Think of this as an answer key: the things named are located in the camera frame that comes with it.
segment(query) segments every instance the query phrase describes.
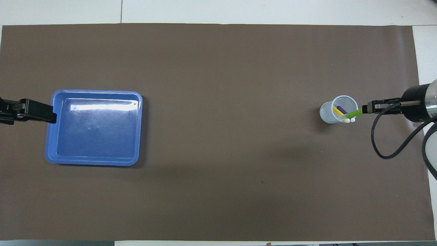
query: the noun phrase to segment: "robotic arm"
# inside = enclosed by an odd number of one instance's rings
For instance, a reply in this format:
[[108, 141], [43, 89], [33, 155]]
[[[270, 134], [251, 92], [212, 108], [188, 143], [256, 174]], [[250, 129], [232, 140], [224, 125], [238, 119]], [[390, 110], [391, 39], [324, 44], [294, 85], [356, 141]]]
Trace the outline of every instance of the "robotic arm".
[[[410, 142], [410, 140], [420, 132], [426, 125], [437, 122], [437, 80], [431, 84], [423, 84], [408, 88], [402, 97], [390, 98], [384, 100], [374, 100], [367, 105], [362, 106], [363, 113], [377, 113], [378, 115], [373, 122], [371, 129], [371, 141], [376, 154], [383, 159], [391, 159], [399, 154], [402, 149]], [[402, 145], [391, 155], [385, 156], [381, 154], [375, 144], [375, 127], [379, 118], [384, 114], [403, 114], [408, 120], [413, 122], [423, 122], [416, 128]], [[427, 168], [437, 179], [437, 162], [430, 162], [427, 157], [426, 144], [428, 139], [437, 131], [437, 124], [433, 124], [427, 131], [422, 143], [422, 157], [427, 165]], [[437, 154], [433, 148], [428, 151], [428, 154]]]
[[0, 123], [13, 125], [15, 121], [44, 121], [56, 123], [53, 107], [30, 99], [5, 100], [0, 97]]

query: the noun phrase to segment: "black clamp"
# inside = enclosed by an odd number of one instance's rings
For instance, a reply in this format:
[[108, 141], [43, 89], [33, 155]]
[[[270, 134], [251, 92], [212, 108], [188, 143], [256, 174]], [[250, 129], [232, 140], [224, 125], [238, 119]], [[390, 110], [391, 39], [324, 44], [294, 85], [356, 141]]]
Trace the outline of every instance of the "black clamp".
[[0, 98], [0, 123], [13, 125], [15, 121], [44, 121], [56, 123], [53, 106], [30, 99], [11, 101]]
[[363, 105], [362, 110], [364, 114], [375, 114], [380, 113], [383, 109], [395, 104], [400, 103], [399, 107], [392, 108], [387, 111], [385, 114], [403, 114], [404, 111], [408, 109], [408, 106], [417, 106], [421, 105], [422, 101], [401, 101], [401, 98], [390, 98], [384, 100], [373, 100], [370, 101], [367, 105]]

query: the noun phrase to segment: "yellow stick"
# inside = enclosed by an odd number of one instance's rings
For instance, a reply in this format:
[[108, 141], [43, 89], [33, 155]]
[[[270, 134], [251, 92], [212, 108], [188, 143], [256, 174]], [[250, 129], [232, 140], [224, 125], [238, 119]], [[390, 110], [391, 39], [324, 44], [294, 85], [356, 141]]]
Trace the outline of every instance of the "yellow stick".
[[[338, 116], [343, 115], [343, 113], [340, 110], [338, 110], [338, 108], [336, 108], [336, 107], [332, 107], [332, 111], [334, 111], [334, 113], [337, 114]], [[344, 119], [343, 122], [349, 123], [350, 119]]]

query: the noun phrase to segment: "blue plastic tray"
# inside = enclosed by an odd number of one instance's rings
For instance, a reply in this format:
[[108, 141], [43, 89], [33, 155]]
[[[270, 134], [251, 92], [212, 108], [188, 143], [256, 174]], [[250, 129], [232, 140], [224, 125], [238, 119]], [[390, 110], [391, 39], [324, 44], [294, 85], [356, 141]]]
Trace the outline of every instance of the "blue plastic tray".
[[52, 163], [130, 166], [138, 160], [142, 97], [135, 91], [58, 90], [45, 158]]

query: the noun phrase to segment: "black cable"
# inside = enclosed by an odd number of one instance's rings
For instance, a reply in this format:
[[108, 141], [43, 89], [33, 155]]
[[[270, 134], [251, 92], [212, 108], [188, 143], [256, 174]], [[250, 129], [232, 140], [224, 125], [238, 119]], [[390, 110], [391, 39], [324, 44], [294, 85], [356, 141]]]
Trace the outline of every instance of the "black cable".
[[435, 179], [437, 179], [437, 171], [431, 165], [430, 161], [428, 160], [427, 154], [425, 152], [425, 145], [426, 145], [426, 143], [428, 141], [428, 138], [430, 138], [431, 135], [433, 133], [435, 133], [436, 131], [437, 131], [437, 124], [434, 124], [434, 125], [431, 126], [431, 128], [425, 134], [425, 138], [423, 139], [423, 143], [422, 143], [422, 157], [423, 157], [423, 160], [425, 161], [425, 164], [427, 165], [428, 170], [434, 176]]
[[389, 110], [391, 110], [391, 109], [393, 109], [393, 108], [395, 108], [395, 107], [399, 107], [401, 104], [400, 103], [395, 103], [395, 104], [392, 104], [392, 105], [390, 105], [390, 106], [388, 106], [387, 108], [385, 108], [385, 109], [383, 109], [377, 116], [376, 116], [376, 118], [375, 118], [375, 121], [373, 122], [373, 125], [372, 125], [372, 130], [371, 130], [371, 133], [370, 133], [370, 137], [371, 137], [371, 141], [372, 141], [372, 146], [373, 146], [373, 149], [375, 150], [375, 152], [376, 152], [376, 154], [379, 156], [379, 157], [381, 157], [382, 159], [391, 159], [391, 158], [393, 158], [393, 157], [395, 157], [395, 156], [397, 156], [404, 148], [405, 148], [405, 146], [413, 139], [413, 137], [420, 131], [420, 130], [422, 130], [426, 125], [428, 125], [429, 123], [431, 123], [431, 122], [436, 122], [437, 121], [437, 116], [434, 116], [434, 117], [432, 117], [431, 119], [429, 119], [429, 120], [427, 120], [427, 121], [425, 121], [424, 123], [422, 123], [419, 127], [417, 127], [408, 137], [407, 137], [407, 139], [405, 139], [405, 141], [401, 144], [401, 146], [399, 146], [399, 148], [393, 153], [393, 154], [391, 154], [391, 155], [387, 155], [387, 156], [385, 156], [385, 155], [383, 155], [383, 154], [381, 154], [380, 152], [379, 152], [379, 150], [378, 150], [378, 148], [376, 147], [376, 144], [375, 144], [375, 127], [376, 127], [376, 123], [378, 122], [378, 120], [379, 120], [379, 118], [383, 115], [383, 114], [385, 114], [387, 111], [389, 111]]

